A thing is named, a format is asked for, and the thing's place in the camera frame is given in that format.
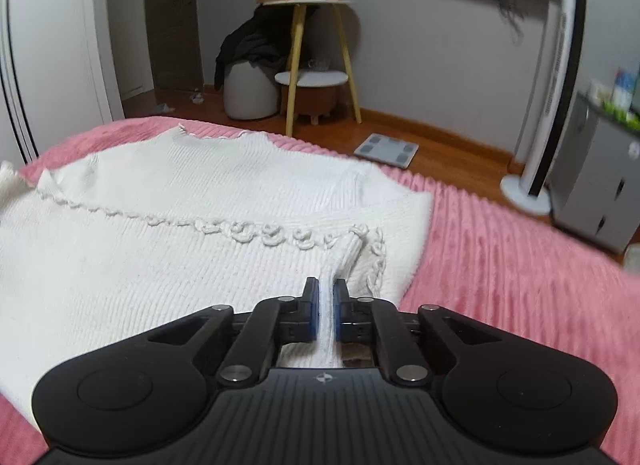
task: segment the pink corduroy bedspread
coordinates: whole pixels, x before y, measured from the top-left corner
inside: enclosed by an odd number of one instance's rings
[[[178,123],[201,137],[240,132],[164,117],[130,119],[69,138],[22,174],[35,183],[43,168],[152,138]],[[270,139],[286,150],[339,156],[281,135]],[[620,463],[640,464],[640,278],[498,204],[409,171],[383,170],[411,189],[434,195],[428,244],[401,309],[440,304],[600,366],[620,397],[603,449]],[[41,435],[0,395],[0,463],[28,465],[45,449]]]

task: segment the white tower fan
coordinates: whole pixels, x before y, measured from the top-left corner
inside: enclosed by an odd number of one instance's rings
[[[544,183],[574,96],[584,37],[587,0],[562,0],[561,5],[551,80],[527,165],[522,177],[510,174],[500,182],[502,194],[511,203],[536,216],[551,212],[551,199]]]

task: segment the white tabletop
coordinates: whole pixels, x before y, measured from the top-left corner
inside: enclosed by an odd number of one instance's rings
[[[279,84],[289,85],[290,73],[281,71],[276,75],[276,82]],[[331,86],[341,86],[349,80],[349,76],[344,71],[312,71],[300,70],[298,72],[299,88],[328,88]]]
[[[265,1],[263,5],[351,5],[347,0],[277,0]]]

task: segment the white sweater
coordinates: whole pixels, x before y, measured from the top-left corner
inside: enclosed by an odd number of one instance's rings
[[[341,365],[332,283],[398,303],[431,196],[366,162],[275,147],[265,134],[174,128],[95,153],[31,188],[0,168],[0,391],[33,423],[51,367],[211,304],[321,288],[318,341],[281,365]]]

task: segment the ribbed knit fabric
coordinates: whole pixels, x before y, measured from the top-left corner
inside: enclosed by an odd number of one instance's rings
[[[216,124],[179,122],[198,136],[240,133]],[[43,168],[151,138],[177,124],[178,119],[156,117],[101,126],[44,153],[22,174],[35,183]],[[280,135],[269,139],[286,150],[338,156]],[[428,245],[401,309],[415,311],[419,304],[436,302],[600,366],[613,378],[619,396],[618,414],[602,448],[619,463],[639,464],[640,279],[598,251],[495,203],[409,171],[383,171],[405,187],[434,196]],[[28,465],[45,447],[41,435],[0,399],[0,463]]]
[[[339,367],[334,280],[399,304],[430,209],[430,194],[373,164],[288,152],[260,133],[174,128],[44,171],[37,189],[4,164],[0,389],[34,423],[31,393],[58,363],[211,304],[251,311],[300,295],[310,275],[318,340],[286,347],[280,365]]]

